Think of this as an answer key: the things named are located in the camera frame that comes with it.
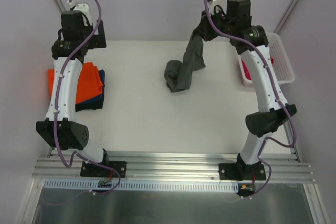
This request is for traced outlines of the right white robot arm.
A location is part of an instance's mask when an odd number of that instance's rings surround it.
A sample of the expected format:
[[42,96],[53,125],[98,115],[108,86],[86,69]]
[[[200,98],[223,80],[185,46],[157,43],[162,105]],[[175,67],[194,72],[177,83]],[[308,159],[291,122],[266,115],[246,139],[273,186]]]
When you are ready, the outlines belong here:
[[222,0],[204,0],[205,9],[197,32],[202,39],[211,41],[217,36],[226,37],[245,63],[258,102],[258,112],[245,117],[248,137],[227,176],[236,180],[247,179],[261,165],[260,156],[266,141],[285,122],[296,114],[281,92],[272,67],[269,42],[264,28],[251,24],[250,0],[227,0],[226,11]]

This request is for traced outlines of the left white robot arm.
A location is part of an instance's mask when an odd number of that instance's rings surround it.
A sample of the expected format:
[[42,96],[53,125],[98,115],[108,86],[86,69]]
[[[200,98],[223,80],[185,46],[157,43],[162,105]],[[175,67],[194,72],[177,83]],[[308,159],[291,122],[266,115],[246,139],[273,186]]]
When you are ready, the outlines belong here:
[[102,148],[89,144],[88,128],[76,121],[76,93],[84,57],[88,50],[106,47],[103,24],[89,22],[80,10],[61,14],[59,37],[51,48],[54,59],[54,80],[49,109],[45,119],[36,123],[37,133],[61,154],[74,150],[99,176],[106,175],[110,163],[104,159]]

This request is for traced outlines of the grey t shirt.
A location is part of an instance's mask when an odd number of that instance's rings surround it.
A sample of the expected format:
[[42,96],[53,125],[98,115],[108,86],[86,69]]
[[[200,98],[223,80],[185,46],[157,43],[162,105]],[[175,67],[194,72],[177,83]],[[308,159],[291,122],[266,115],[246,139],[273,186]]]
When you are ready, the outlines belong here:
[[188,90],[192,84],[192,74],[206,67],[203,58],[203,40],[192,33],[183,60],[170,60],[165,67],[164,79],[171,93]]

